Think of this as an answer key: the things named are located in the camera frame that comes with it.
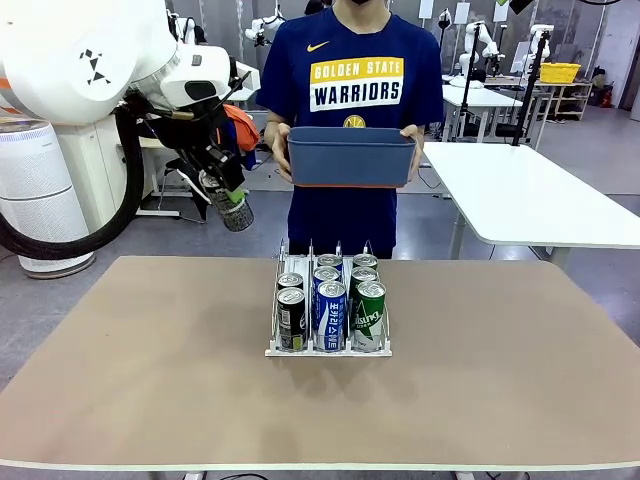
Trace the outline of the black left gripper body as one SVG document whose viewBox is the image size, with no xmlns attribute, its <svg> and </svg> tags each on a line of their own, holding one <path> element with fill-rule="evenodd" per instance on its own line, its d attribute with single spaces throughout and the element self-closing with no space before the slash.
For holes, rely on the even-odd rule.
<svg viewBox="0 0 640 480">
<path fill-rule="evenodd" d="M 191 120 L 177 120 L 178 145 L 195 165 L 220 181 L 227 190 L 244 182 L 233 121 L 216 99 L 204 100 L 188 108 Z"/>
</svg>

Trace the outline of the person's right hand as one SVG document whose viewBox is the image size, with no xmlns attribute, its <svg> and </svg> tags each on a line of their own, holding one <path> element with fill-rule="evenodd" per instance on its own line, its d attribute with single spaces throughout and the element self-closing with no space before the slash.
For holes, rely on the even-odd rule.
<svg viewBox="0 0 640 480">
<path fill-rule="evenodd" d="M 278 165 L 279 175 L 292 183 L 291 165 L 288 153 L 288 138 L 291 127 L 283 117 L 269 114 L 264 131 L 264 141 L 271 149 L 273 158 Z"/>
</svg>

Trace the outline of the person's left hand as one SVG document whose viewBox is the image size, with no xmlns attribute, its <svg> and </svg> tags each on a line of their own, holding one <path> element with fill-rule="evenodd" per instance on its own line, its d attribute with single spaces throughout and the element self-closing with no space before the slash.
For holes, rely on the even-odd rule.
<svg viewBox="0 0 640 480">
<path fill-rule="evenodd" d="M 415 124 L 412 124 L 403 128 L 400 131 L 400 134 L 414 142 L 414 153 L 407 179 L 407 182 L 410 182 L 418 173 L 421 158 L 424 153 L 425 126 L 416 126 Z"/>
</svg>

